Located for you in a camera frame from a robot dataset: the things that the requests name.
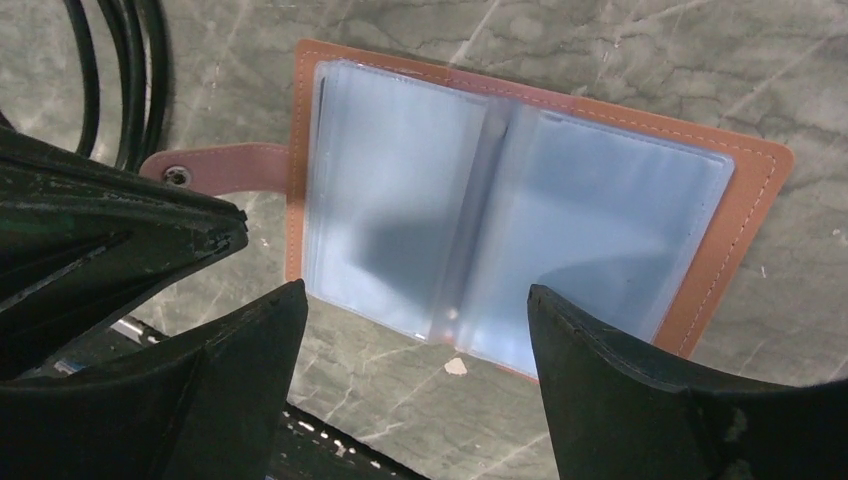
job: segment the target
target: marble surface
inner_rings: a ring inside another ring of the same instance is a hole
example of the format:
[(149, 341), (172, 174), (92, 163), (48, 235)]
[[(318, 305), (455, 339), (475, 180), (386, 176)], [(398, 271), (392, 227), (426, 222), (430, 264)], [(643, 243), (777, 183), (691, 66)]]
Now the marble surface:
[[(120, 106), (108, 31), (90, 12), (115, 153)], [(797, 165), (694, 360), (800, 385), (848, 376), (848, 2), (844, 0), (168, 0), (171, 148), (285, 143), (301, 37), (449, 62), (788, 144)], [(61, 2), (0, 0), (0, 108), (72, 148), (81, 116)], [(245, 251), (137, 315), (167, 333), (282, 281), (285, 203), (229, 197)], [(553, 479), (538, 387), (312, 302), (290, 400), (434, 479)]]

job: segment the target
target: worn leather edge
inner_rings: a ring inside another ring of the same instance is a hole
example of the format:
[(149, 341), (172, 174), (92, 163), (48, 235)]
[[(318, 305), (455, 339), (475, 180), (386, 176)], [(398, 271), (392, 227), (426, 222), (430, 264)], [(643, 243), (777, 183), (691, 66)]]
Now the worn leather edge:
[(301, 274), (315, 64), (342, 58), (453, 88), (519, 98), (541, 108), (730, 155), (736, 170), (653, 341), (654, 345), (684, 357), (694, 350), (794, 163), (787, 147), (766, 140), (492, 77), (305, 39), (296, 50), (295, 118), (286, 218), (287, 279), (299, 278)]

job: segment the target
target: black cord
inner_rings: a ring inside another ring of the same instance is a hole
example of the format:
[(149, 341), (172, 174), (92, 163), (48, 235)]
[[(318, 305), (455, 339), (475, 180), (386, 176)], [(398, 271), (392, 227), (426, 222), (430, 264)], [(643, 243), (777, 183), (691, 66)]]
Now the black cord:
[(106, 25), (109, 27), (109, 33), (112, 35), (112, 42), (115, 44), (115, 52), (118, 57), (118, 71), (121, 76), (121, 136), (118, 142), (118, 153), (115, 160), (115, 166), (121, 168), (120, 165), (126, 164), (126, 158), (128, 158), (130, 148), (130, 133), (128, 128), (130, 126), (129, 106), (131, 90), (127, 41), (124, 37), (126, 28), (114, 0), (97, 0), (97, 3), (100, 5), (100, 11), (103, 13), (103, 18), (106, 19)]
[[(81, 0), (64, 0), (74, 29), (83, 74), (85, 107), (77, 153), (91, 156), (100, 121), (97, 60)], [(138, 173), (144, 160), (159, 151), (170, 99), (167, 25), (160, 0), (98, 0), (115, 45), (121, 76), (121, 135), (115, 166)], [(150, 46), (150, 98), (147, 55)], [(0, 112), (0, 127), (14, 130)]]
[(97, 59), (94, 56), (94, 43), (91, 40), (91, 30), (85, 18), (85, 10), (80, 0), (65, 0), (65, 8), (71, 19), (74, 37), (79, 51), (80, 68), (82, 70), (83, 86), (83, 115), (82, 132), (77, 144), (77, 154), (90, 157), (97, 140), (97, 129), (100, 125), (100, 79), (97, 75)]
[(141, 0), (139, 7), (147, 26), (147, 38), (150, 44), (150, 110), (142, 140), (141, 155), (137, 165), (134, 165), (132, 169), (136, 172), (147, 157), (159, 151), (162, 128), (165, 123), (165, 110), (169, 100), (171, 75), (168, 34), (162, 6), (159, 0)]
[(138, 171), (141, 166), (138, 157), (144, 139), (144, 118), (147, 97), (147, 64), (144, 53), (144, 39), (141, 36), (141, 22), (133, 0), (110, 0), (123, 24), (129, 76), (129, 102), (127, 103), (125, 150), (118, 152), (115, 162), (117, 168)]

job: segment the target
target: leather strap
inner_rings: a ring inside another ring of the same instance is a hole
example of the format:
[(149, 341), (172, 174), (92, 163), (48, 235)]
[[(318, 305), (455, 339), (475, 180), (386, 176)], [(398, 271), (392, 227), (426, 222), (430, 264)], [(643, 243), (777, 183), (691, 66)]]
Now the leather strap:
[(142, 164), (139, 173), (161, 182), (169, 171), (179, 171), (185, 175), (185, 188), (205, 195), (247, 191), (285, 194), (288, 159), (285, 145), (240, 143), (159, 152)]

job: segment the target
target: black plastic object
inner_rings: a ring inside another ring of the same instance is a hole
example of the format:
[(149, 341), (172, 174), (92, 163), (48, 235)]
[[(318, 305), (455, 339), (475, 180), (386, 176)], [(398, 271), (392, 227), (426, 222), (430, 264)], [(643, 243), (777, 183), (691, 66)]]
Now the black plastic object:
[[(121, 327), (105, 329), (73, 348), (57, 352), (57, 360), (31, 375), (62, 378), (88, 365), (152, 348), (168, 337), (147, 326), (144, 338)], [(128, 332), (129, 336), (119, 332)], [(427, 480), (408, 467), (365, 445), (320, 419), (286, 405), (265, 480)]]
[(560, 477), (848, 478), (848, 382), (792, 388), (666, 353), (533, 286), (530, 336)]
[(305, 324), (294, 282), (68, 378), (0, 384), (0, 478), (263, 479)]
[(302, 282), (70, 377), (32, 375), (244, 247), (244, 220), (0, 129), (0, 479), (264, 478), (306, 322)]
[(244, 213), (0, 129), (0, 380), (247, 244)]

